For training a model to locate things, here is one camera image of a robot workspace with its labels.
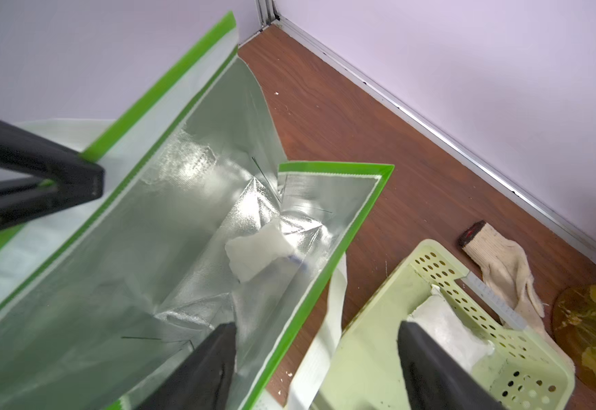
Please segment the green insulated delivery bag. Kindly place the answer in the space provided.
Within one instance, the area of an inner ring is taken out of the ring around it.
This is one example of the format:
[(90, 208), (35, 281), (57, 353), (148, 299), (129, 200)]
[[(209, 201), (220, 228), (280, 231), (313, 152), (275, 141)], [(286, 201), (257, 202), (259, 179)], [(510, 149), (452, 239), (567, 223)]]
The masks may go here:
[[(238, 45), (227, 14), (117, 121), (19, 127), (105, 177), (0, 231), (0, 409), (140, 409), (231, 322), (224, 409), (249, 409), (342, 275), (393, 167), (291, 162)], [(239, 282), (225, 244), (275, 218), (294, 254)]]

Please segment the white ice pack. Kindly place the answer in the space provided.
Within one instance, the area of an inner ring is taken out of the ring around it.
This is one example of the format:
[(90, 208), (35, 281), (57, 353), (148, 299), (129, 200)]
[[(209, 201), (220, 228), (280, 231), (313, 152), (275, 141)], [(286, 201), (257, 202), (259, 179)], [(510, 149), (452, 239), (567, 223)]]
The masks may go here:
[(494, 353), (494, 345), (477, 337), (463, 324), (437, 285), (430, 287), (430, 296), (406, 320), (424, 329), (468, 373)]
[(232, 273), (242, 283), (252, 280), (276, 259), (292, 256), (295, 250), (283, 234), (278, 218), (255, 234), (229, 240), (224, 248)]

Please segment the light green perforated basket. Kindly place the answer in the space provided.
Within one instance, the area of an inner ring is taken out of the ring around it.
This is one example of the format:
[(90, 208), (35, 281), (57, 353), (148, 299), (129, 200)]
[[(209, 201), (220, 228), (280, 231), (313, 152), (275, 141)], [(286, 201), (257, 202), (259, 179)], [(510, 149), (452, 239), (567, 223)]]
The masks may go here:
[(344, 331), (315, 409), (563, 409), (561, 356), (438, 242), (422, 241)]

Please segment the beige knit cotton glove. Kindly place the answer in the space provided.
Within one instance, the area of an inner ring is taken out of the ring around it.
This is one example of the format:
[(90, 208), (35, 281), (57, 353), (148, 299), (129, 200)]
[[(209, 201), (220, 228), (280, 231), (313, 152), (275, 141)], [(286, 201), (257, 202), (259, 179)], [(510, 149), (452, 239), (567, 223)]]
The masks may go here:
[(479, 266), (485, 285), (529, 326), (545, 331), (544, 304), (536, 293), (525, 251), (517, 242), (482, 220), (460, 235), (458, 246)]

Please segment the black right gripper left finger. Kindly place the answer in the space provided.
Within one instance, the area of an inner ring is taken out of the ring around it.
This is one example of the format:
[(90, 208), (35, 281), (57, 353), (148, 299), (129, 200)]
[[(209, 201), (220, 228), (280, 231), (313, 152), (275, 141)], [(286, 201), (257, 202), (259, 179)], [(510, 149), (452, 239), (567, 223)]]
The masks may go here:
[(236, 324), (219, 325), (140, 409), (224, 409), (236, 366)]

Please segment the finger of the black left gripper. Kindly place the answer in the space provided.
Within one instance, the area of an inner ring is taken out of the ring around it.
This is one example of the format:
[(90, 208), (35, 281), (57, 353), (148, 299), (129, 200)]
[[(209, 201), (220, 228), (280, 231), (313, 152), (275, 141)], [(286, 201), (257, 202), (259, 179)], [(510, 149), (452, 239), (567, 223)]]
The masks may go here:
[(72, 190), (44, 179), (0, 181), (0, 231), (71, 206)]
[(0, 169), (23, 175), (0, 181), (0, 195), (28, 190), (49, 180), (64, 194), (86, 201), (103, 194), (104, 169), (69, 149), (0, 120)]

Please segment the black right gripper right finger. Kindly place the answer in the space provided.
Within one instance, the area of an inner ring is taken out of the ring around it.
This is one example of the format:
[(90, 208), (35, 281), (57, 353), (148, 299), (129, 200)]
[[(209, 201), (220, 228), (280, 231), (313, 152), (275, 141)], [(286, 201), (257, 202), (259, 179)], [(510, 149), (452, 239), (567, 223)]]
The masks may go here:
[(503, 407), (418, 324), (400, 323), (397, 346), (412, 409), (482, 410)]

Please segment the amber plastic vase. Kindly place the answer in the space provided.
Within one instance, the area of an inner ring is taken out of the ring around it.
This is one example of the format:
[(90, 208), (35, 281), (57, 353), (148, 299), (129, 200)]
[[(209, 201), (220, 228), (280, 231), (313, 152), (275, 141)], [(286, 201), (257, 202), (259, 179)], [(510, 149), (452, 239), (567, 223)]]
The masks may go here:
[(596, 391), (596, 285), (564, 290), (552, 309), (557, 345), (576, 366), (576, 376)]

